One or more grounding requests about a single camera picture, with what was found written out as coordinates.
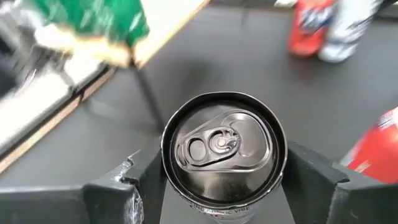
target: metal bar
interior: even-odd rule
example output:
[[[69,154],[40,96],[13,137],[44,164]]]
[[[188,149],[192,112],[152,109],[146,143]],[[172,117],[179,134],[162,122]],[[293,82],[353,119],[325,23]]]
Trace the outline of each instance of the metal bar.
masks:
[[[132,62],[129,67],[132,69],[133,74],[136,76],[139,88],[141,89],[142,95],[145,98],[150,113],[156,122],[156,130],[161,133],[165,127],[165,121],[162,117],[162,112],[160,110],[159,102],[157,101],[153,89],[150,87],[147,77],[143,70],[138,69],[137,65]]]

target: blurred object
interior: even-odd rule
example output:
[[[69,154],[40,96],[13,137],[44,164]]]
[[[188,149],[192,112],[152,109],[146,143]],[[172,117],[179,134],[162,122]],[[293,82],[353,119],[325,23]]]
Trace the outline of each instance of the blurred object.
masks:
[[[298,0],[294,10],[289,51],[308,57],[321,48],[335,13],[335,0]]]
[[[382,0],[340,0],[336,16],[318,56],[331,63],[353,55]]]
[[[398,181],[398,108],[377,124],[341,160],[341,164],[386,184]]]
[[[0,55],[0,98],[16,87],[12,69],[9,68],[3,55]]]
[[[64,53],[84,51],[126,67],[131,47],[149,33],[140,0],[32,1],[57,25],[38,30],[39,44]]]
[[[34,33],[44,20],[24,1],[4,1],[0,4],[0,39],[3,60],[11,67],[19,86],[36,77],[54,53],[36,44]]]

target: red cylinder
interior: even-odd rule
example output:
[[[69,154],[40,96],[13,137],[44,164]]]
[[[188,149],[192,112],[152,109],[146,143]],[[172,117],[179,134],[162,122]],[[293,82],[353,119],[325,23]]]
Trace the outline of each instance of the red cylinder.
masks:
[[[308,57],[323,45],[335,14],[335,0],[298,0],[295,5],[289,52]]]
[[[383,114],[341,161],[386,184],[398,181],[398,108]]]

